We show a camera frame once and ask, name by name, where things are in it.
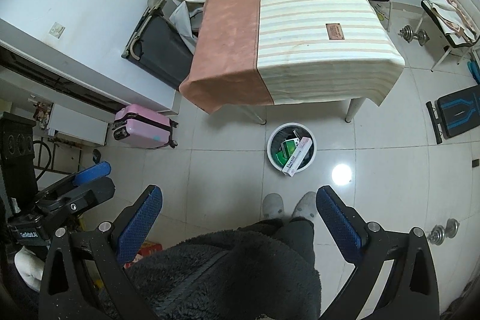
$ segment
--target table leg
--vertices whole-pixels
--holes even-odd
[[[350,123],[357,114],[360,106],[365,102],[366,98],[353,98],[350,100],[349,110],[346,113],[345,121]]]
[[[253,110],[250,106],[244,106],[244,105],[237,105],[238,109],[244,112],[250,119],[255,121],[257,124],[260,125],[265,125],[267,123],[267,120],[264,118],[261,118],[255,110]]]

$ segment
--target gray slipper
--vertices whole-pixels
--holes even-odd
[[[316,198],[317,193],[313,191],[306,193],[301,200],[298,201],[298,204],[293,211],[292,219],[295,217],[303,217],[307,220],[313,220],[318,214]]]
[[[283,218],[285,212],[283,209],[282,196],[277,193],[268,194],[263,199],[262,213],[263,218],[266,220]]]

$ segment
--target table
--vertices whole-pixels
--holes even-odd
[[[366,98],[383,102],[405,66],[368,0],[208,0],[205,8],[180,91],[208,113],[350,99],[350,122]]]

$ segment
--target person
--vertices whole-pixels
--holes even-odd
[[[321,284],[316,271],[316,193],[298,202],[287,223],[282,197],[269,194],[264,220],[186,240],[126,270],[160,319],[316,320]],[[105,290],[103,309],[119,318]]]

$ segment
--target light switch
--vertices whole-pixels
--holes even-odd
[[[58,22],[55,22],[51,27],[49,34],[59,39],[64,30],[65,30],[64,26],[61,26]]]

